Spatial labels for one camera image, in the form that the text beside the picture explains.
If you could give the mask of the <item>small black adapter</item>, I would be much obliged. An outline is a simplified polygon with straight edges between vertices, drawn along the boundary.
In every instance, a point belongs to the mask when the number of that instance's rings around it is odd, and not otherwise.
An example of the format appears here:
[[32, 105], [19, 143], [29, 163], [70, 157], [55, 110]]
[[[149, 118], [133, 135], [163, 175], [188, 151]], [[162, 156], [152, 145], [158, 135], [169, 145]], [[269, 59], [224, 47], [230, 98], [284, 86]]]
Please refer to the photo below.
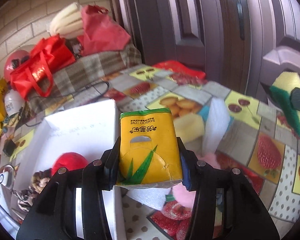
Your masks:
[[7, 157], [11, 157], [16, 148], [16, 143], [12, 139], [7, 139], [4, 143], [2, 151]]

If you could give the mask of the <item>cream foam cushion roll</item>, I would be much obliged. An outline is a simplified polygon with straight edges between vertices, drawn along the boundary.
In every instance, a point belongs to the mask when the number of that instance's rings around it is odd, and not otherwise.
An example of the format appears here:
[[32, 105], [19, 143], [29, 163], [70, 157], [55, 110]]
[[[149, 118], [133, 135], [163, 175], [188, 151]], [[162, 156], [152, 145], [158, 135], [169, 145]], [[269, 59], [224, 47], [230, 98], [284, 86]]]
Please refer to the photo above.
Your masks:
[[83, 35], [82, 6], [74, 2], [64, 7], [50, 22], [50, 36], [59, 35], [67, 40]]

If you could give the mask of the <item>shiny red tote bag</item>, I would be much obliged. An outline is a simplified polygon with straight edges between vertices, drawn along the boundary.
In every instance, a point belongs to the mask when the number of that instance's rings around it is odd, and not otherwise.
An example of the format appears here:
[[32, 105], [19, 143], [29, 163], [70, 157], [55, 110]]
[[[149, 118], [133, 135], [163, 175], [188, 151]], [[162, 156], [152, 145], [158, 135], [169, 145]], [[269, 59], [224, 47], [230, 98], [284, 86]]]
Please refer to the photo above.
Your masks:
[[41, 39], [30, 51], [30, 58], [10, 74], [10, 83], [24, 100], [35, 90], [41, 97], [48, 97], [54, 80], [53, 74], [76, 61], [59, 35]]

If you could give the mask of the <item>pink fluffy plush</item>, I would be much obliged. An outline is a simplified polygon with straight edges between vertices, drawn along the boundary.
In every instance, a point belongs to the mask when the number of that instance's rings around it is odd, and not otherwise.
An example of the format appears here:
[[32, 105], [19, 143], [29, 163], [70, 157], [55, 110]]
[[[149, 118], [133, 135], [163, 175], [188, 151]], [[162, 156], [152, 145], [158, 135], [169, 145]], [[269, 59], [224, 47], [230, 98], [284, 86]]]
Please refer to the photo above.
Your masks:
[[[221, 169], [214, 153], [207, 153], [203, 157], [199, 156], [198, 160], [205, 161], [215, 169]], [[172, 194], [180, 205], [189, 209], [193, 208], [196, 191], [187, 191], [186, 187], [182, 183], [179, 183], [172, 187]]]

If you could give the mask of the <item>dark red fabric bag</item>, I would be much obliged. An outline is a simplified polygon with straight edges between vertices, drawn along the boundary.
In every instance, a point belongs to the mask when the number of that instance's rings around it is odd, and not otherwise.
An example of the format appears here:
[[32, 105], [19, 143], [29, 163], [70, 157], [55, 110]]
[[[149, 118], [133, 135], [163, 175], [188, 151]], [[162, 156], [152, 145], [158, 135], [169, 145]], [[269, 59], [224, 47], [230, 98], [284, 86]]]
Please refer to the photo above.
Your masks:
[[104, 51], [120, 51], [130, 42], [130, 35], [117, 24], [105, 7], [86, 5], [81, 10], [83, 35], [77, 37], [82, 46], [81, 55]]

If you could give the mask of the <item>white foam tray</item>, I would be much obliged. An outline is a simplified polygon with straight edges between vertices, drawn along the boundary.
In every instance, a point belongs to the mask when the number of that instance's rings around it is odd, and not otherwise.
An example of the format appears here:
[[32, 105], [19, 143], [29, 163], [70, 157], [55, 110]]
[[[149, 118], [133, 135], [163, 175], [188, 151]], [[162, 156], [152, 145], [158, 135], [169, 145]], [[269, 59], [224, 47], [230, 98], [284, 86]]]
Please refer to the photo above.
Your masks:
[[51, 168], [64, 153], [78, 153], [88, 162], [99, 159], [113, 148], [118, 132], [119, 113], [111, 99], [45, 117], [23, 154], [14, 190], [27, 189], [35, 172]]

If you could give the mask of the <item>patterned scrunchie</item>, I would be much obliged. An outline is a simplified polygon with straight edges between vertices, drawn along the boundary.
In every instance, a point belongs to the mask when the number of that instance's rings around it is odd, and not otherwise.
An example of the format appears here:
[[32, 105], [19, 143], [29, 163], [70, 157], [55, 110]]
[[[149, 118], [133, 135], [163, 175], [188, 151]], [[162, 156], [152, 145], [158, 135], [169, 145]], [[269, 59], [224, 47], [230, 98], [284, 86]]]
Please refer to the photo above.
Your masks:
[[27, 189], [16, 191], [13, 190], [13, 195], [17, 197], [17, 205], [24, 212], [29, 212], [34, 201], [43, 191], [52, 177], [52, 169], [35, 172], [32, 175], [30, 185]]

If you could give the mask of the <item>red plush ball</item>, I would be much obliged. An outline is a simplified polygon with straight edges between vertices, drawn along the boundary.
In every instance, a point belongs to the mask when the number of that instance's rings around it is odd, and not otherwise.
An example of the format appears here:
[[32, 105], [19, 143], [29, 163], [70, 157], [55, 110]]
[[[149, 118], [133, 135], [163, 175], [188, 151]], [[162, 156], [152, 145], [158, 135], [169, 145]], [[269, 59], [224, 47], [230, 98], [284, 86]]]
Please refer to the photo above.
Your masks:
[[60, 168], [64, 167], [68, 171], [73, 171], [81, 168], [85, 168], [88, 165], [88, 161], [85, 157], [76, 152], [63, 153], [54, 162], [51, 168], [51, 176], [53, 176]]

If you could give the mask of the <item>red helmet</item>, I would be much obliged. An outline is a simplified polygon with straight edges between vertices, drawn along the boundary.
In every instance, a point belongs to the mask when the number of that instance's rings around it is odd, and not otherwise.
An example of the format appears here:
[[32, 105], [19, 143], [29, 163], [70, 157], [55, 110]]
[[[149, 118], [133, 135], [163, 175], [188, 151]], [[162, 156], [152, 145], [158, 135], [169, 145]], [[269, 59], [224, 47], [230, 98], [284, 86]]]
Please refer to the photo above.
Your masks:
[[30, 58], [30, 54], [22, 49], [13, 52], [6, 60], [4, 66], [4, 78], [7, 82], [10, 82], [11, 72], [18, 68], [21, 64]]

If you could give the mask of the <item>plaid blanket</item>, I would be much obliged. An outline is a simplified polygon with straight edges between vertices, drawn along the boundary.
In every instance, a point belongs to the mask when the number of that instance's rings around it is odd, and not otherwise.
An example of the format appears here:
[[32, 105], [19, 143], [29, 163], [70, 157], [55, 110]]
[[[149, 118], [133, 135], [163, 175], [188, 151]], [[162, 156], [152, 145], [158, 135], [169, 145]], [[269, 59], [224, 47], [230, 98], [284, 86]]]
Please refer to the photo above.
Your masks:
[[38, 114], [61, 98], [79, 92], [106, 75], [141, 63], [141, 53], [132, 43], [120, 51], [104, 51], [84, 56], [52, 75], [53, 86], [48, 97], [39, 96], [34, 90], [29, 92], [27, 105]]

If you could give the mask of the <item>yellow tissue pack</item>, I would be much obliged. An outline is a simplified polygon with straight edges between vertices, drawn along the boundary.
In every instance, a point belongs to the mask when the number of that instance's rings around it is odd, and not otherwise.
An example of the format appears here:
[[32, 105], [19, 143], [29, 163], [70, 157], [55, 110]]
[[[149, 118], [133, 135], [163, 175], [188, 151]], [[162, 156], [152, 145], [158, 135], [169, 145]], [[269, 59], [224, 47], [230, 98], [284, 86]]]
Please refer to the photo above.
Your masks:
[[120, 115], [117, 186], [170, 188], [183, 180], [181, 159], [169, 108]]

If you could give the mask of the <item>white foam sheet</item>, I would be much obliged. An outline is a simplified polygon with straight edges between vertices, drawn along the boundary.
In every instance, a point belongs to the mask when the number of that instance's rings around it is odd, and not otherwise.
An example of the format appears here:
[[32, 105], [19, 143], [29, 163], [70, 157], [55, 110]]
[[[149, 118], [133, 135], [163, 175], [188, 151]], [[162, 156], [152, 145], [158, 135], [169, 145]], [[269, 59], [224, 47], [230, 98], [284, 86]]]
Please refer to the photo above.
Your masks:
[[203, 155], [215, 153], [226, 133], [229, 121], [230, 114], [224, 100], [221, 98], [212, 98], [209, 116], [205, 124], [205, 134], [202, 144]]

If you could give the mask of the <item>fruit pattern tablecloth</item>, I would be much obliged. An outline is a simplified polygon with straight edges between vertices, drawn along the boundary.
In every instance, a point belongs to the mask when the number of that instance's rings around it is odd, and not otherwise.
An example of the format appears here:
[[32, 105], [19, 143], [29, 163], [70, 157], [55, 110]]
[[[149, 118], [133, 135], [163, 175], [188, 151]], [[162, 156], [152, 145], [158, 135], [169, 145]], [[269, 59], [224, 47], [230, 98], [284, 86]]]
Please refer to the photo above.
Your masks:
[[214, 81], [192, 84], [146, 65], [105, 76], [72, 96], [61, 113], [46, 109], [24, 126], [14, 189], [41, 189], [38, 176], [64, 152], [99, 156], [114, 141], [120, 112], [164, 107], [189, 150], [213, 151], [222, 169], [243, 171], [287, 239], [300, 221], [300, 138], [282, 111]]

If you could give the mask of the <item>green yellow scrub sponge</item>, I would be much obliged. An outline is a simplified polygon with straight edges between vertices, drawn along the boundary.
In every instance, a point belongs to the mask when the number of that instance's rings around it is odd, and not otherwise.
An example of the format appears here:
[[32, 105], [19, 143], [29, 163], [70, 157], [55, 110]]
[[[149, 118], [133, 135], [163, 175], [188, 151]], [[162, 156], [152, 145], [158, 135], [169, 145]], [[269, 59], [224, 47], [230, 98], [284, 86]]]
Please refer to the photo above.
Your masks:
[[300, 137], [300, 76], [282, 72], [270, 86], [271, 97], [282, 109], [287, 123]]

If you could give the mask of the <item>grey metal door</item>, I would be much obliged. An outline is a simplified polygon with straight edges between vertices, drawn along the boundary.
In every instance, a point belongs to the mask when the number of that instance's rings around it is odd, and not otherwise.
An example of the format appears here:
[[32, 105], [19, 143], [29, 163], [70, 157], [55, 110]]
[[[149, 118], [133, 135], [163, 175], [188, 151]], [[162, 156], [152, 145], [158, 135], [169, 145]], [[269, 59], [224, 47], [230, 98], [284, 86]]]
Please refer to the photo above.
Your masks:
[[300, 0], [110, 0], [145, 64], [175, 60], [266, 101], [284, 71], [300, 75]]

